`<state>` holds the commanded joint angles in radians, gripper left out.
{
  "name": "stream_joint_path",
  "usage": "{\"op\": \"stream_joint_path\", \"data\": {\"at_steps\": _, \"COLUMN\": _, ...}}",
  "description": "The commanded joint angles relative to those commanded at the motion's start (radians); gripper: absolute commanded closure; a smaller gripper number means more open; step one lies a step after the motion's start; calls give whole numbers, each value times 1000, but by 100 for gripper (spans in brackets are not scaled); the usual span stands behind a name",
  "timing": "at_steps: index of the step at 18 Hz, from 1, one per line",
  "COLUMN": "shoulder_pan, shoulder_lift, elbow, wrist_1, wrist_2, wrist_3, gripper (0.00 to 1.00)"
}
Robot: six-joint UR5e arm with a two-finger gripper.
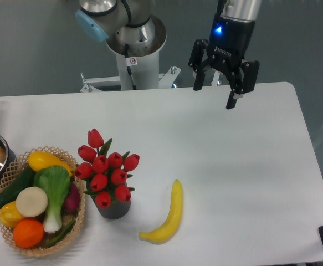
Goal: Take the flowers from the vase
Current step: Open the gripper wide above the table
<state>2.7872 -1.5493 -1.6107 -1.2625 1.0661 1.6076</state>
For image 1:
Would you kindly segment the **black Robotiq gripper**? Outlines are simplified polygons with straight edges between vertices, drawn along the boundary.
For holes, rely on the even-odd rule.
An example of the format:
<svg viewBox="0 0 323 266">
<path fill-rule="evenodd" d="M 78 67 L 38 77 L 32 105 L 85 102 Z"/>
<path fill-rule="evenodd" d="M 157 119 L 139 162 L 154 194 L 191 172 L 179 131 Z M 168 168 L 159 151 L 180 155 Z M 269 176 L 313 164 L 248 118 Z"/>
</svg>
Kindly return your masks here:
<svg viewBox="0 0 323 266">
<path fill-rule="evenodd" d="M 194 91 L 202 89 L 205 72 L 215 59 L 222 62 L 230 85 L 227 109 L 235 108 L 238 99 L 254 90 L 260 63 L 244 60 L 254 27 L 254 20 L 214 15 L 209 41 L 196 39 L 189 58 L 188 65 L 195 73 Z"/>
</svg>

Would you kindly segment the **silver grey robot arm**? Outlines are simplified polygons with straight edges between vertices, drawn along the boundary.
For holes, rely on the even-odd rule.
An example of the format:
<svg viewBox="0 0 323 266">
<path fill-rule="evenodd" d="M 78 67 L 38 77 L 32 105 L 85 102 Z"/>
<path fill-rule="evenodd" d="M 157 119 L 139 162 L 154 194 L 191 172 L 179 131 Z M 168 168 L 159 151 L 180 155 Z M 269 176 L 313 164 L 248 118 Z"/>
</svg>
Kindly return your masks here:
<svg viewBox="0 0 323 266">
<path fill-rule="evenodd" d="M 188 65 L 195 76 L 194 90 L 203 87 L 206 71 L 223 74 L 231 91 L 227 109 L 254 90 L 258 61 L 247 61 L 248 48 L 260 1 L 219 1 L 209 38 L 194 42 Z M 151 14 L 149 1 L 80 1 L 75 18 L 96 42 L 106 42 L 115 53 L 122 90 L 170 88 L 180 69 L 159 72 L 159 52 L 166 29 Z"/>
</svg>

